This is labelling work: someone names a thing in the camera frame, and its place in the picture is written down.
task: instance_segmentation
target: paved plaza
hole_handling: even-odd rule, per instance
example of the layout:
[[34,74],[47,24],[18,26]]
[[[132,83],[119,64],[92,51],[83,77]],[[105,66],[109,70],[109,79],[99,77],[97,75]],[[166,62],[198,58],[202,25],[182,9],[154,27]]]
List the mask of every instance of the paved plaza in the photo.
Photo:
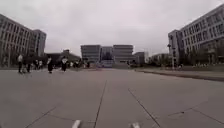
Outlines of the paved plaza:
[[224,83],[133,70],[0,71],[1,128],[223,128]]

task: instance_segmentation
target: pavement joint line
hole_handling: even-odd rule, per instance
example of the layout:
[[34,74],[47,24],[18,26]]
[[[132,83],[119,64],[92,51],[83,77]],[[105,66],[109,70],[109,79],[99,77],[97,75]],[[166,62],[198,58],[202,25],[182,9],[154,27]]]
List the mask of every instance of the pavement joint line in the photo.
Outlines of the pavement joint line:
[[94,123],[94,127],[93,128],[96,128],[96,125],[97,125],[97,120],[98,120],[99,113],[100,113],[100,109],[101,109],[101,105],[102,105],[102,102],[103,102],[103,97],[104,97],[104,93],[105,93],[106,86],[107,86],[107,80],[105,82],[105,85],[104,85],[104,88],[103,88],[103,93],[102,93],[102,96],[100,98],[100,104],[99,104],[99,108],[98,108],[98,111],[97,111],[97,114],[96,114],[96,120],[95,120],[95,123]]
[[35,119],[33,122],[31,122],[30,124],[28,124],[25,128],[29,128],[30,126],[32,126],[34,123],[36,123],[37,121],[39,121],[41,118],[43,118],[44,116],[46,116],[48,113],[50,113],[51,111],[55,110],[57,108],[57,106],[51,108],[50,110],[48,110],[46,113],[44,113],[42,116],[38,117],[37,119]]
[[206,117],[208,117],[208,118],[210,118],[210,119],[212,119],[212,120],[214,120],[214,121],[216,121],[216,122],[218,122],[220,124],[224,125],[224,122],[219,121],[219,120],[217,120],[217,119],[215,119],[215,118],[213,118],[213,117],[211,117],[211,116],[209,116],[209,115],[207,115],[207,114],[205,114],[205,113],[203,113],[203,112],[201,112],[199,110],[196,110],[196,109],[193,109],[193,108],[192,108],[192,110],[195,111],[195,112],[198,112],[198,113],[200,113],[200,114],[202,114],[202,115],[204,115],[204,116],[206,116]]
[[138,102],[138,104],[144,109],[144,111],[152,118],[152,120],[159,126],[159,128],[161,128],[159,122],[157,122],[157,120],[155,119],[155,117],[150,114],[150,112],[144,107],[144,105],[138,100],[138,98],[132,93],[132,91],[130,90],[130,88],[128,88],[128,91],[131,93],[131,95],[133,96],[133,98]]

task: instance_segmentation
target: crowd of people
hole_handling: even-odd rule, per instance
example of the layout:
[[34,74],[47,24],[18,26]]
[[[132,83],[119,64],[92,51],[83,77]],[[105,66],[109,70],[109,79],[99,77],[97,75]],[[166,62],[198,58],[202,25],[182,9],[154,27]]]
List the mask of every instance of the crowd of people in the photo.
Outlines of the crowd of people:
[[[68,59],[64,56],[60,62],[61,70],[66,71],[68,67],[79,68],[82,65],[81,60],[76,62],[68,62]],[[44,64],[42,60],[35,60],[32,62],[27,62],[22,55],[18,56],[18,73],[30,73],[30,70],[42,70],[44,66],[47,66],[48,72],[51,74],[53,69],[56,68],[55,62],[53,62],[51,57],[48,57],[47,62]]]

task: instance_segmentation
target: building facade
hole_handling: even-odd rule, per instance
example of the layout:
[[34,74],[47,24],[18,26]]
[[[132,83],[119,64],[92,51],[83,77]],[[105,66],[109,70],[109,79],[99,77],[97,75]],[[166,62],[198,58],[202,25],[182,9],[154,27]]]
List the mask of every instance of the building facade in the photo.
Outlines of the building facade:
[[134,59],[132,45],[82,45],[81,54],[83,60],[90,62],[100,62],[102,60],[112,60],[113,62],[127,62]]
[[0,14],[0,60],[15,60],[19,54],[43,55],[46,34],[31,30]]
[[113,45],[113,56],[115,62],[128,62],[134,59],[133,45]]
[[81,54],[83,60],[88,60],[90,62],[99,62],[100,61],[100,45],[82,45]]
[[101,60],[113,60],[113,47],[112,46],[101,47]]
[[149,62],[149,54],[148,52],[136,52],[134,59],[137,64],[146,64]]
[[173,32],[169,33],[169,50],[172,56],[175,51],[178,57],[176,49],[180,49],[179,47],[182,45],[184,53],[187,55],[200,50],[205,50],[208,53],[215,51],[224,45],[224,4],[174,33],[180,33],[181,40],[175,39]]

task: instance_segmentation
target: overcast sky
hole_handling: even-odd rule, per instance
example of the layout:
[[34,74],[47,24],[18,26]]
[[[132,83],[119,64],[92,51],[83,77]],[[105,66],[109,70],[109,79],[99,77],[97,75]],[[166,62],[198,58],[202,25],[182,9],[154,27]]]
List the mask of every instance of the overcast sky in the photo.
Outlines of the overcast sky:
[[0,0],[0,13],[47,33],[45,52],[82,44],[132,44],[150,55],[167,52],[167,34],[224,0]]

